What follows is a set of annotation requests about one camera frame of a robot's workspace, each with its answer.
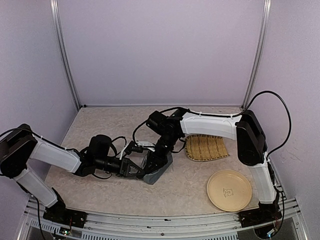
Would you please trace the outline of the grey zip pouch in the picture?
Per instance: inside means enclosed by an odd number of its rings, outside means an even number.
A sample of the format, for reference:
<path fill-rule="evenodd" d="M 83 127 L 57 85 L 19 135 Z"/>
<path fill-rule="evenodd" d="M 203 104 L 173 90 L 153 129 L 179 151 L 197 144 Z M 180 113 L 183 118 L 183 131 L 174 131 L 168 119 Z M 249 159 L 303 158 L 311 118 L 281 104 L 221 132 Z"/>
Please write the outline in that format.
<path fill-rule="evenodd" d="M 141 163 L 141 168 L 145 172 L 145 176 L 142 178 L 143 182 L 145 182 L 148 185 L 154 185 L 159 180 L 159 178 L 165 173 L 165 171 L 170 167 L 170 165 L 173 163 L 173 156 L 171 152 L 168 153 L 167 159 L 168 159 L 168 162 L 165 166 L 163 166 L 159 170 L 156 170 L 150 174 L 146 174 L 146 161 L 147 161 L 147 155 L 146 155 Z"/>

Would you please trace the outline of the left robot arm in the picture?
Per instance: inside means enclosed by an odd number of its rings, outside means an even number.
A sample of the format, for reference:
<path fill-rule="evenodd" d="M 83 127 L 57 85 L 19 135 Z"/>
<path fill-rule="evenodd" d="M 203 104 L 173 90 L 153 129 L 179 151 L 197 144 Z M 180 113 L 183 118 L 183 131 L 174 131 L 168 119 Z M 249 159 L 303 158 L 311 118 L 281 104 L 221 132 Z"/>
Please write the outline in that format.
<path fill-rule="evenodd" d="M 113 140 L 102 134 L 91 138 L 89 146 L 78 151 L 59 146 L 33 132 L 29 125 L 22 124 L 0 135 L 0 173 L 15 180 L 23 189 L 38 199 L 57 221 L 63 223 L 70 218 L 58 193 L 28 165 L 37 160 L 64 169 L 79 177 L 92 175 L 96 170 L 116 174 L 120 177 L 143 177 L 145 171 L 127 157 L 110 156 L 115 149 Z"/>

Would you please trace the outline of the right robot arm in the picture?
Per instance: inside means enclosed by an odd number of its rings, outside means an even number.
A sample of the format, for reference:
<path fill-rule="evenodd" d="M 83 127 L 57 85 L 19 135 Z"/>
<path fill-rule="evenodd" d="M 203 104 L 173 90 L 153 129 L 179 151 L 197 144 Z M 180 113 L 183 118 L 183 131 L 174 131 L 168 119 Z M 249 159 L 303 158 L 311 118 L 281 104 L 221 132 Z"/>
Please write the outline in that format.
<path fill-rule="evenodd" d="M 266 136 L 251 110 L 236 115 L 212 115 L 179 107 L 169 116 L 156 110 L 145 124 L 160 136 L 144 161 L 143 170 L 147 175 L 162 175 L 171 163 L 170 152 L 176 142 L 186 135 L 228 138 L 236 141 L 237 157 L 249 167 L 256 184 L 259 203 L 263 204 L 257 208 L 256 218 L 266 222 L 275 214 L 272 202 L 276 193 L 268 169 Z"/>

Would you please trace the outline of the woven bamboo tray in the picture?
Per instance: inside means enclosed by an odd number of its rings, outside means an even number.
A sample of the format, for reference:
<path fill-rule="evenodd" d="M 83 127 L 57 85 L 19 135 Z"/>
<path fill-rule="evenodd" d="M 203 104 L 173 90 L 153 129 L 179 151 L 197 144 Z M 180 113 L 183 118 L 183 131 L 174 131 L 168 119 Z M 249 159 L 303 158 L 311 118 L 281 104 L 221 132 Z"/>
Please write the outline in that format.
<path fill-rule="evenodd" d="M 209 162 L 229 157 L 225 142 L 221 136 L 193 134 L 185 139 L 184 151 L 195 162 Z"/>

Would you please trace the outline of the beige round plate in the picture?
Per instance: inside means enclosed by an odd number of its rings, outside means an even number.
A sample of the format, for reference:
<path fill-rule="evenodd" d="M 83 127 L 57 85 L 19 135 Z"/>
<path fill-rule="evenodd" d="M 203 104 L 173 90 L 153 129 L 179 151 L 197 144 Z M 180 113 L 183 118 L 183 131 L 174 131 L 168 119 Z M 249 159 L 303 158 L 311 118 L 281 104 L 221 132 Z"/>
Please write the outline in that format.
<path fill-rule="evenodd" d="M 206 192 L 211 203 L 225 212 L 243 210 L 253 195 L 248 179 L 234 170 L 214 173 L 207 182 Z"/>

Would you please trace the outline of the front aluminium rail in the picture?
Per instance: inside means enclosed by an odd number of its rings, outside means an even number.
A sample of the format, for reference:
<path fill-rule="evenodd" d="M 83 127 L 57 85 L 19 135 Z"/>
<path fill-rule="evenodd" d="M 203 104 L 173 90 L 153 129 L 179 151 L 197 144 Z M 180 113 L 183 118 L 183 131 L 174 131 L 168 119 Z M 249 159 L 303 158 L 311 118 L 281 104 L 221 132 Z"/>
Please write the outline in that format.
<path fill-rule="evenodd" d="M 30 199 L 21 219 L 16 240 L 255 240 L 265 232 L 270 240 L 310 239 L 295 199 L 280 203 L 284 220 L 276 235 L 276 223 L 243 226 L 238 213 L 225 212 L 183 216 L 134 216 L 89 211 L 83 226 L 68 226 L 38 219 L 44 207 Z"/>

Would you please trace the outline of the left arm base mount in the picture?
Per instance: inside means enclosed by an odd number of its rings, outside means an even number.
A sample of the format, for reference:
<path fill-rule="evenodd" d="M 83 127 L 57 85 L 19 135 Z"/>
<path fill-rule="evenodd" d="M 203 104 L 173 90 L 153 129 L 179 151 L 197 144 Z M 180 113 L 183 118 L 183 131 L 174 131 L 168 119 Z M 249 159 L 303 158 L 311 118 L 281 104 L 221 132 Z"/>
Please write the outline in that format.
<path fill-rule="evenodd" d="M 70 228 L 83 229 L 88 214 L 84 211 L 66 208 L 66 204 L 59 193 L 53 187 L 52 190 L 57 196 L 57 202 L 53 206 L 45 208 L 43 218 L 55 223 L 68 225 Z"/>

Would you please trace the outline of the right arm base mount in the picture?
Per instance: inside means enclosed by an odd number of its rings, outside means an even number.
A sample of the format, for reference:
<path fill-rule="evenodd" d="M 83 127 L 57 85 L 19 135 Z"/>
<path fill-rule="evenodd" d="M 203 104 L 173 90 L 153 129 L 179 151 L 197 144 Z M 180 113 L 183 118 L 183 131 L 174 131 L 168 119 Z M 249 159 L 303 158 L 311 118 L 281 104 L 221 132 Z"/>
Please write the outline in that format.
<path fill-rule="evenodd" d="M 277 203 L 259 203 L 258 208 L 240 211 L 238 217 L 241 227 L 246 228 L 281 219 L 282 213 Z"/>

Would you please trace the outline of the left aluminium frame post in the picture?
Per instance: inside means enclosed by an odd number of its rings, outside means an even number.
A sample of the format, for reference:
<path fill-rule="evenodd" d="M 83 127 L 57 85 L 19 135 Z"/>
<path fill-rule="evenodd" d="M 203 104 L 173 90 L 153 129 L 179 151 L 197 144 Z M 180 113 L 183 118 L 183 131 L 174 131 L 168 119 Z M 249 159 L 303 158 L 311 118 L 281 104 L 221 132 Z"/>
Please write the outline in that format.
<path fill-rule="evenodd" d="M 51 7 L 51 14 L 53 18 L 54 28 L 57 36 L 57 42 L 58 47 L 60 51 L 60 56 L 62 59 L 62 64 L 64 68 L 64 72 L 66 75 L 67 84 L 71 93 L 71 97 L 74 103 L 75 108 L 77 111 L 79 111 L 82 107 L 81 101 L 79 98 L 78 91 L 76 89 L 76 85 L 73 79 L 68 54 L 67 54 L 67 48 L 64 41 L 64 35 L 63 35 L 63 28 L 62 28 L 62 22 L 60 18 L 60 12 L 59 12 L 59 3 L 57 0 L 51 0 L 50 1 L 50 7 Z"/>

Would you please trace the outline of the aluminium frame post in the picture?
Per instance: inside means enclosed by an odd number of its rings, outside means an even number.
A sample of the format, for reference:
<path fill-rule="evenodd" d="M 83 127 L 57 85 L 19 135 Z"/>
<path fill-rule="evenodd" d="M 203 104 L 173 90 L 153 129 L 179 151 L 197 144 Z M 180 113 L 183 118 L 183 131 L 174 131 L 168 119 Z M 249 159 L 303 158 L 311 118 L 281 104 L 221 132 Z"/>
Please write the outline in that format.
<path fill-rule="evenodd" d="M 267 30 L 268 30 L 268 23 L 270 19 L 270 12 L 271 12 L 271 5 L 272 1 L 271 0 L 265 0 L 264 5 L 263 5 L 263 11 L 262 11 L 262 18 L 261 18 L 261 24 L 260 24 L 260 30 L 259 30 L 259 35 L 258 35 L 258 41 L 257 41 L 257 46 L 256 46 L 256 51 L 253 59 L 253 65 L 251 68 L 250 76 L 249 76 L 249 82 L 246 88 L 246 92 L 244 95 L 244 99 L 242 102 L 241 107 L 244 109 L 249 105 L 251 95 L 254 90 L 254 85 L 257 80 L 257 75 L 258 75 L 258 70 L 259 70 L 259 65 L 261 62 L 261 58 L 263 55 L 263 50 L 264 50 L 264 44 L 265 44 L 265 39 L 267 35 Z"/>
<path fill-rule="evenodd" d="M 71 97 L 74 103 L 75 108 L 77 111 L 79 111 L 82 107 L 81 101 L 79 98 L 78 91 L 76 89 L 76 85 L 73 79 L 68 54 L 67 54 L 67 48 L 64 41 L 64 35 L 63 35 L 63 28 L 62 28 L 62 22 L 60 18 L 60 12 L 59 12 L 59 3 L 57 0 L 51 0 L 50 1 L 50 7 L 51 7 L 51 14 L 53 18 L 54 28 L 57 36 L 57 42 L 58 47 L 60 51 L 60 56 L 62 59 L 62 64 L 64 68 L 64 72 L 66 75 L 67 84 L 71 93 Z"/>

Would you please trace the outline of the right aluminium frame post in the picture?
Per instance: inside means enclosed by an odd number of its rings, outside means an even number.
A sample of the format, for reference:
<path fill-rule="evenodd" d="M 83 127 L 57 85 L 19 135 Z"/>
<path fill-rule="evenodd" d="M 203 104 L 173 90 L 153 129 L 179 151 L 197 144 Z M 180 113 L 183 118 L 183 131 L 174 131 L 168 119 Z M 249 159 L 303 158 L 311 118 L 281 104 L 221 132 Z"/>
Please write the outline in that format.
<path fill-rule="evenodd" d="M 265 39 L 267 35 L 267 30 L 268 30 L 268 23 L 270 19 L 270 12 L 271 12 L 271 5 L 272 1 L 271 0 L 265 0 L 264 5 L 263 5 L 263 11 L 262 11 L 262 18 L 261 18 L 261 24 L 260 24 L 260 30 L 259 30 L 259 35 L 258 35 L 258 41 L 257 41 L 257 46 L 256 46 L 256 51 L 253 59 L 253 65 L 251 68 L 250 76 L 249 76 L 249 82 L 246 88 L 246 92 L 244 95 L 244 99 L 242 102 L 241 107 L 244 109 L 249 105 L 251 95 L 254 90 L 254 85 L 257 80 L 257 75 L 258 75 L 258 70 L 259 70 L 259 65 L 261 62 L 261 58 L 263 55 L 263 50 L 264 50 L 264 44 L 265 44 Z"/>

